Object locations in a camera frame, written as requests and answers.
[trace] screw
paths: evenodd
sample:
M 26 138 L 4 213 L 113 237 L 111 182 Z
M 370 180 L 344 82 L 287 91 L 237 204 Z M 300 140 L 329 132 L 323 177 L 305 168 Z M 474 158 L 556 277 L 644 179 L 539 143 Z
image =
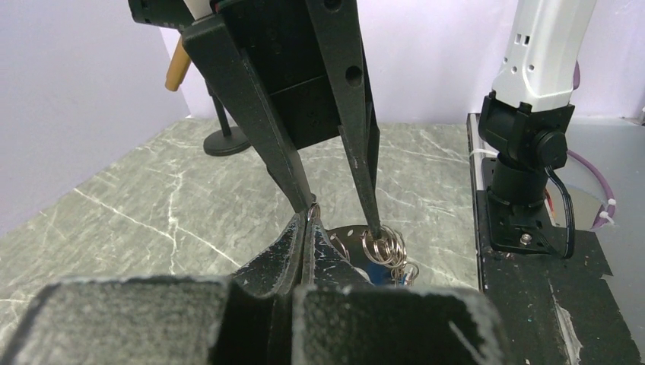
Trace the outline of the screw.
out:
M 524 233 L 520 238 L 519 242 L 522 243 L 524 246 L 527 246 L 529 243 L 531 243 L 531 240 L 533 237 L 531 237 L 530 234 Z

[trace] white wall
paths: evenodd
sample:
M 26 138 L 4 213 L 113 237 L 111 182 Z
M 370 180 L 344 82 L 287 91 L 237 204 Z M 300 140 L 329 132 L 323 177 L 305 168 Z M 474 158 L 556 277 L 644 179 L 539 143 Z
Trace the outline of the white wall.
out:
M 463 123 L 497 74 L 516 0 L 358 0 L 380 122 Z M 645 106 L 645 1 L 598 0 L 580 50 L 579 116 L 638 116 Z M 170 52 L 177 33 L 162 30 Z M 214 109 L 191 67 L 193 116 Z
M 0 236 L 188 114 L 128 2 L 0 2 Z

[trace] black stand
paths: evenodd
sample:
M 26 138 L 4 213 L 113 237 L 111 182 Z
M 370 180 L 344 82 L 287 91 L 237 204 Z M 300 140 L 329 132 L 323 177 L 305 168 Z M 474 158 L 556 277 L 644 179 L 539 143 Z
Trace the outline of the black stand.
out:
M 204 140 L 204 152 L 209 156 L 230 156 L 251 147 L 251 143 L 240 127 L 234 126 L 231 128 L 228 125 L 224 106 L 210 87 L 208 88 L 208 94 L 213 98 L 213 104 L 218 114 L 221 130 L 213 132 L 206 137 Z

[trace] round hole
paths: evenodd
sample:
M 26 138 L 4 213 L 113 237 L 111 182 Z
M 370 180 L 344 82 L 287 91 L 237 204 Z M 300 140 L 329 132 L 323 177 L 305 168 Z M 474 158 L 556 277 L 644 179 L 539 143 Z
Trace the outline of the round hole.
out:
M 325 0 L 324 3 L 327 10 L 334 12 L 340 9 L 342 0 Z
M 349 86 L 359 87 L 363 84 L 363 71 L 357 66 L 351 66 L 345 72 L 345 80 Z

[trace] gray marble surface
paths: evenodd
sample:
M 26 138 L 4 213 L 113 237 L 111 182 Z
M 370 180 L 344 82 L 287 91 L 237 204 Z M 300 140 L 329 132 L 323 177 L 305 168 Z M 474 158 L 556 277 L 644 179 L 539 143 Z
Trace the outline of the gray marble surface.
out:
M 293 211 L 253 149 L 209 157 L 185 119 L 0 238 L 0 351 L 29 300 L 66 275 L 225 275 Z M 476 287 L 465 125 L 383 125 L 377 198 L 421 267 L 415 285 Z M 339 138 L 300 152 L 328 229 L 364 224 Z

